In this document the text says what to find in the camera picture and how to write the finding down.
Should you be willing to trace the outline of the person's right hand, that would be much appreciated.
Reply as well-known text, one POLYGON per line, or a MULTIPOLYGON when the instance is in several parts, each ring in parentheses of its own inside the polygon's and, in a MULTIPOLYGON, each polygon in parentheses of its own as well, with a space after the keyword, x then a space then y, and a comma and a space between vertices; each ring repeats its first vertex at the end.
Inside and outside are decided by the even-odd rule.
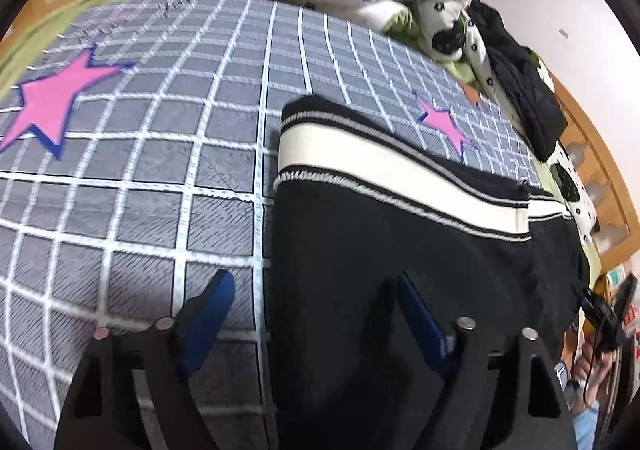
POLYGON ((572 378, 585 381, 590 388, 600 386, 610 373, 613 364, 612 352, 596 352, 596 334, 592 333, 582 343, 582 352, 572 366, 572 378))

